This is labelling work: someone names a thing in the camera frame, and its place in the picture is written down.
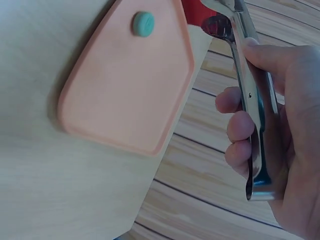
wooden floor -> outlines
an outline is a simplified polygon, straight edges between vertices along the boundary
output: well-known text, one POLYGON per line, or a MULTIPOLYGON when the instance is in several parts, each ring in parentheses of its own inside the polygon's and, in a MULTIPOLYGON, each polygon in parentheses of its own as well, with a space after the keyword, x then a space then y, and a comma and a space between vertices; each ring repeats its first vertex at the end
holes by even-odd
MULTIPOLYGON (((320 45, 319 0, 247 0, 260 40, 320 45)), ((225 163, 231 115, 215 97, 236 86, 229 46, 214 39, 175 134, 124 240, 295 240, 264 202, 248 203, 245 180, 225 163)))

skin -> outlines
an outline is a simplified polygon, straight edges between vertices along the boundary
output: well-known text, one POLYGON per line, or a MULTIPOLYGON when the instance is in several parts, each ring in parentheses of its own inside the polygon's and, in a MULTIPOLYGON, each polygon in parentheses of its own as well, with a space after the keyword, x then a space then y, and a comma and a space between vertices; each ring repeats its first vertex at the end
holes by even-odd
MULTIPOLYGON (((248 61, 272 74, 276 92, 285 99, 285 105, 279 104, 278 108, 290 169, 284 199, 270 201, 270 207, 288 232, 320 240, 320 49, 259 45, 252 38, 242 49, 248 61)), ((227 88, 215 104, 221 113, 235 113, 227 128, 232 144, 225 159, 247 178, 247 159, 251 155, 248 137, 254 123, 242 111, 240 89, 227 88)))

red object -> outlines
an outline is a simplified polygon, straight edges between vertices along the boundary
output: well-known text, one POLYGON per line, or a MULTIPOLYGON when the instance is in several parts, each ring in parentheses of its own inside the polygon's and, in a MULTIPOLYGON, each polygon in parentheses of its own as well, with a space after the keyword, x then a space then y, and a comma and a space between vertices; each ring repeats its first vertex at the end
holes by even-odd
POLYGON ((203 22, 216 16, 217 12, 207 8, 202 4, 201 0, 181 0, 186 21, 190 25, 201 27, 203 22))

stainless steel tongs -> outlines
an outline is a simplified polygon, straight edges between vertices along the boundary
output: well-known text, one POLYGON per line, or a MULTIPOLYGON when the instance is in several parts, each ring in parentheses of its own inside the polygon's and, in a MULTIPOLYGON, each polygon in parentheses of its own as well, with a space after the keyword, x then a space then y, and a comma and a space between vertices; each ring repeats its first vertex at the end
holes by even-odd
POLYGON ((281 136, 280 116, 270 73, 246 60, 240 48, 245 38, 258 40, 243 0, 201 0, 218 14, 206 19, 202 29, 229 43, 242 92, 242 107, 251 116, 255 130, 250 137, 252 155, 246 197, 250 201, 282 199, 288 179, 288 167, 281 136))

green knob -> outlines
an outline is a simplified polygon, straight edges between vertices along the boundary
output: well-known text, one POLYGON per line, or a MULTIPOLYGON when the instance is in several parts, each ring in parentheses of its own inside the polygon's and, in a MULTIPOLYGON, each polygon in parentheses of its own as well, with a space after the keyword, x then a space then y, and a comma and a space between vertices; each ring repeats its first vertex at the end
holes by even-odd
POLYGON ((148 37, 154 31, 155 17, 151 12, 140 11, 133 19, 133 33, 139 37, 148 37))

